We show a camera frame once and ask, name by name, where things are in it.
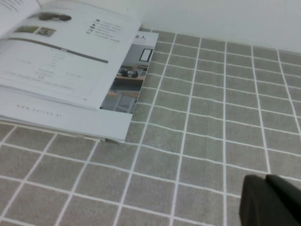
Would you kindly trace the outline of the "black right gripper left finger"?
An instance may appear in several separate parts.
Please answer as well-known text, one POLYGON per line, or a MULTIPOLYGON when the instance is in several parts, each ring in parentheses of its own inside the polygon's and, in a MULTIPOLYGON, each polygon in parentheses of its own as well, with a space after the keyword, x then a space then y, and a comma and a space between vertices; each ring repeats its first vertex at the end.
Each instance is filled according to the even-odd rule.
POLYGON ((243 226, 283 226, 284 206, 275 191, 256 175, 243 181, 239 217, 243 226))

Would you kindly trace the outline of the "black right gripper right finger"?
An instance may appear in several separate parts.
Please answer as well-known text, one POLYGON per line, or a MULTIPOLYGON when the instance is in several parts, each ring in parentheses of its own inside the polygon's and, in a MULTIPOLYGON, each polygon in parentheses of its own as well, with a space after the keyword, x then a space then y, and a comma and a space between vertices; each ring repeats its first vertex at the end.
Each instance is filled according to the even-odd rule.
POLYGON ((267 175, 265 181, 272 187, 290 215, 301 225, 301 190, 277 175, 267 175))

